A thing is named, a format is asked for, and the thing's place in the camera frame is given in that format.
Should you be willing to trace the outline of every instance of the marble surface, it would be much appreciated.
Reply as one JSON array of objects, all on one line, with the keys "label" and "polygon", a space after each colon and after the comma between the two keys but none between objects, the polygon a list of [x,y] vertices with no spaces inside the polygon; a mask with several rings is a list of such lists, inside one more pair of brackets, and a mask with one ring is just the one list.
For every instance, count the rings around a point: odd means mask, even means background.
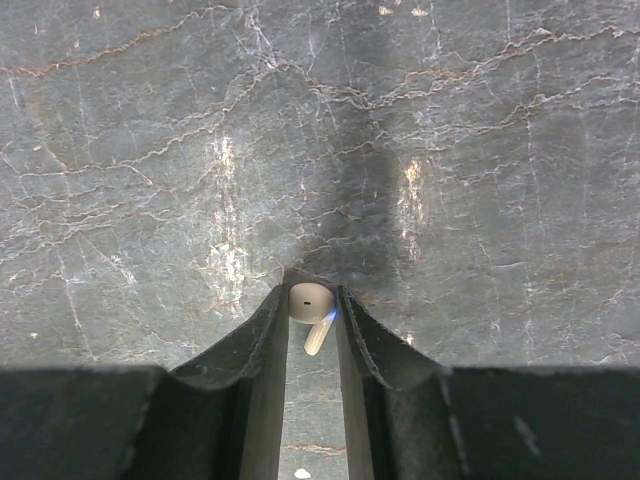
[{"label": "marble surface", "polygon": [[[173,367],[298,266],[446,364],[639,365],[639,5],[5,1],[0,360]],[[281,478],[346,478],[305,335]]]}]

